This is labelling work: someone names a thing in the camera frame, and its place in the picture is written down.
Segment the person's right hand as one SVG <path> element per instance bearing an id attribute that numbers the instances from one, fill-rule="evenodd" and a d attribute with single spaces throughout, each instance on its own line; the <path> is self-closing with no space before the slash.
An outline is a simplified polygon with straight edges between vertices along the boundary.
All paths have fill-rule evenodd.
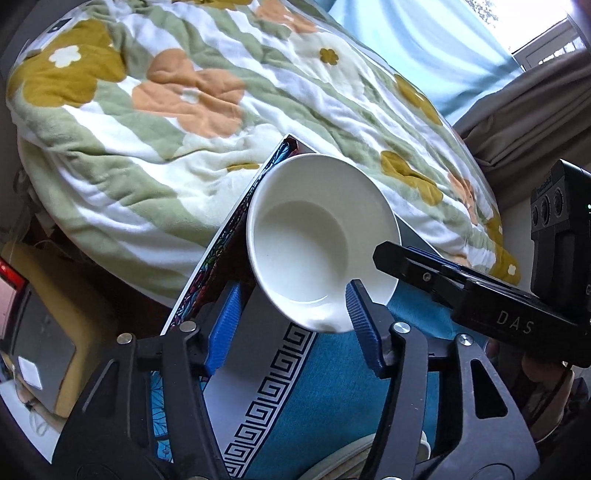
<path id="1" fill-rule="evenodd" d="M 540 442 L 563 420 L 575 380 L 564 362 L 541 362 L 490 339 L 486 354 L 521 412 L 531 436 Z"/>

